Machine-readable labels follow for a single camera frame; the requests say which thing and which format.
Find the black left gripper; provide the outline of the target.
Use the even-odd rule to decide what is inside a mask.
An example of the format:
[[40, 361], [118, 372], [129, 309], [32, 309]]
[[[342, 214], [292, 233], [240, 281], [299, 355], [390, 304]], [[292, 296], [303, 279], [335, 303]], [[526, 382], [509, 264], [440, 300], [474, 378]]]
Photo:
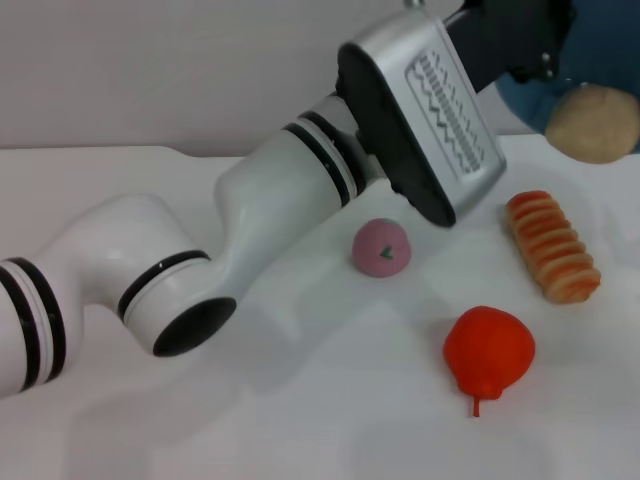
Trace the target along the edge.
[[508, 73], [549, 81], [576, 18], [572, 0], [464, 0], [444, 21], [476, 92]]

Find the blue bowl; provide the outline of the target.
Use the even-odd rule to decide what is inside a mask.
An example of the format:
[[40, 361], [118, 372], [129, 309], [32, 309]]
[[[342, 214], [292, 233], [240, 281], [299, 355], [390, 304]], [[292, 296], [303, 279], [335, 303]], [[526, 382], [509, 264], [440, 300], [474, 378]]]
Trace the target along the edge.
[[593, 84], [640, 101], [640, 0], [572, 0], [576, 11], [560, 54], [559, 73], [546, 82], [518, 83], [506, 74], [497, 90], [511, 112], [542, 133], [568, 91]]

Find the beige egg yolk pastry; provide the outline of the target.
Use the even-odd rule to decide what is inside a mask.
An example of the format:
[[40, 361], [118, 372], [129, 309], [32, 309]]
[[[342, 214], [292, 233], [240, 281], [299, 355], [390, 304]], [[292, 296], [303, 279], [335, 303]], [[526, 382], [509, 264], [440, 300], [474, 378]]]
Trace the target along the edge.
[[640, 143], [640, 100], [611, 87], [584, 84], [568, 91], [554, 108], [547, 142], [588, 164], [613, 163]]

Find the pink peach-shaped pastry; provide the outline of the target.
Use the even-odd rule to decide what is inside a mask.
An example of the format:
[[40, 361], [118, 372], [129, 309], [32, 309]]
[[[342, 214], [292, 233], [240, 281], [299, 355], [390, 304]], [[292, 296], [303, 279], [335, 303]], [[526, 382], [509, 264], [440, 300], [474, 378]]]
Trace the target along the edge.
[[388, 278], [408, 266], [412, 248], [400, 224], [376, 218], [364, 224], [354, 236], [351, 257], [361, 273], [374, 278]]

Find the striped orange bread roll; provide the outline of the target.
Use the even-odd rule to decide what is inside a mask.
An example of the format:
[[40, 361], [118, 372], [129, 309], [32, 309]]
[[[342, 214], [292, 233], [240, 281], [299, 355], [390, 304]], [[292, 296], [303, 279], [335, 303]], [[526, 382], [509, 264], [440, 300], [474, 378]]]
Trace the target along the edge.
[[554, 304], [587, 301], [601, 272], [559, 203], [547, 192], [521, 192], [505, 206], [514, 243], [534, 282]]

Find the red pear-shaped toy fruit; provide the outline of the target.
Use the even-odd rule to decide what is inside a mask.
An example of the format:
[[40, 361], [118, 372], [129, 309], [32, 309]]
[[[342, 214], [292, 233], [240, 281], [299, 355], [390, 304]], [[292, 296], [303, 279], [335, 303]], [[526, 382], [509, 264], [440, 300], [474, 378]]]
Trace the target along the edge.
[[497, 400], [531, 367], [536, 343], [515, 316], [488, 306], [462, 314], [443, 345], [443, 358], [459, 390], [472, 400], [472, 415], [480, 404]]

